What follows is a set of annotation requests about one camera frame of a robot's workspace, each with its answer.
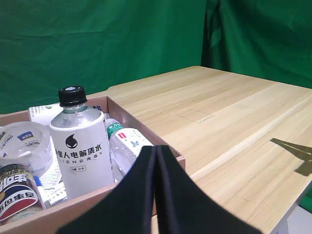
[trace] white bottle label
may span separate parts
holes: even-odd
[[[137,129],[123,128],[116,132],[116,137],[138,157],[143,146],[153,146]]]
[[[78,127],[50,125],[68,199],[112,184],[104,115]]]

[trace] clear packing tape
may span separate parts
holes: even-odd
[[[23,164],[34,176],[52,164],[53,147],[48,129],[34,122],[16,122],[0,128],[0,166]]]

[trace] canned drink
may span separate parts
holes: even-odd
[[[45,209],[35,180],[22,164],[0,168],[0,224],[13,222]]]

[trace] bottle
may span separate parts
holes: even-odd
[[[89,107],[84,88],[58,92],[63,111],[50,124],[68,199],[112,184],[108,138],[103,112]]]
[[[120,181],[128,173],[145,145],[152,146],[142,133],[134,128],[124,128],[116,119],[106,115],[105,127],[110,145],[114,178]]]

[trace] green bottle label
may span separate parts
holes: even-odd
[[[111,125],[108,126],[107,128],[107,134],[108,134],[108,138],[111,138],[111,135],[117,131],[118,129],[122,129],[123,126],[119,123],[112,123]]]

